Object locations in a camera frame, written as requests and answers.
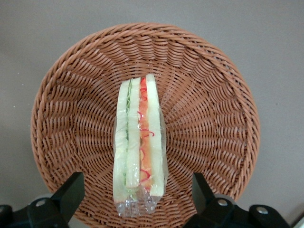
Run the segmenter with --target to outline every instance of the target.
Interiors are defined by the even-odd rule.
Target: black clamp
[[[253,205],[245,211],[225,198],[216,198],[201,173],[193,174],[192,197],[198,213],[184,228],[290,228],[272,207]]]
[[[1,228],[68,228],[85,196],[84,175],[73,173],[51,198],[40,198],[16,212],[0,205]]]

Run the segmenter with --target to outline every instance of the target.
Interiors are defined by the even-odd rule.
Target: gray surface
[[[256,170],[241,199],[288,222],[304,212],[304,1],[0,1],[0,204],[47,193],[33,160],[31,108],[48,69],[81,38],[109,26],[160,22],[222,49],[255,98]],[[84,227],[77,220],[72,227]]]

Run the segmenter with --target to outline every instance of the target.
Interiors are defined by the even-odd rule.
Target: tomato slice
[[[149,131],[148,122],[148,94],[147,94],[147,84],[146,78],[141,80],[140,84],[140,101],[139,101],[139,111],[140,115],[139,128],[140,128],[140,185],[146,190],[150,191],[152,185],[151,178],[151,157],[150,157],[150,141],[149,134],[154,136],[153,132]]]

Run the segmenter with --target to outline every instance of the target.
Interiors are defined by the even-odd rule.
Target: wrapped sandwich
[[[154,75],[123,81],[114,132],[113,197],[120,216],[152,213],[168,178],[166,133]]]

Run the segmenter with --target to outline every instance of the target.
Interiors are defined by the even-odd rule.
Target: wicker basket
[[[167,129],[169,180],[155,213],[117,216],[112,197],[113,125],[120,83],[156,76]],[[218,48],[171,25],[124,24],[87,36],[51,67],[31,121],[38,169],[54,192],[85,174],[76,217],[92,227],[180,227],[196,213],[191,176],[237,199],[252,175],[259,119],[250,90]]]

